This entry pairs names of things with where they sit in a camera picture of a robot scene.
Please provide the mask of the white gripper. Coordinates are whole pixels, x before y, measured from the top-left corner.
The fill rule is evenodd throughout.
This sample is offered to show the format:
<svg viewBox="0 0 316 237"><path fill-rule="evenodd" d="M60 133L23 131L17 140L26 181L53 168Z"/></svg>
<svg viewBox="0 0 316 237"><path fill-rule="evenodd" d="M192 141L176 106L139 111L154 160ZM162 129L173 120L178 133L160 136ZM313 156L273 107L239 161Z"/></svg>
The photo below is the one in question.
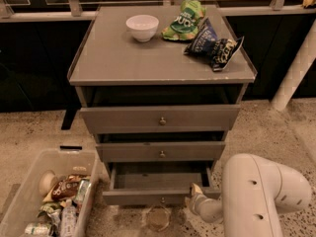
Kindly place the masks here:
<svg viewBox="0 0 316 237"><path fill-rule="evenodd" d="M192 198L186 197L186 208L195 215L211 216L212 199L202 194L199 185L191 184Z"/></svg>

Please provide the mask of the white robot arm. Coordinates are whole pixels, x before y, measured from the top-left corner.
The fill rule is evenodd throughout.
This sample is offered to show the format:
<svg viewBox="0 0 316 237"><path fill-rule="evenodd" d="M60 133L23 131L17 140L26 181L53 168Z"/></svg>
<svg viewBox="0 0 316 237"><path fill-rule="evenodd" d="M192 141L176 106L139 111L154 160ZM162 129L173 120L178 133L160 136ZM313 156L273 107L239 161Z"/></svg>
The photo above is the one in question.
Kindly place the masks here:
<svg viewBox="0 0 316 237"><path fill-rule="evenodd" d="M226 162L221 199L207 197L193 184L190 211L207 223L222 219L225 237L283 237L278 216L306 208L312 189L298 171L253 154Z"/></svg>

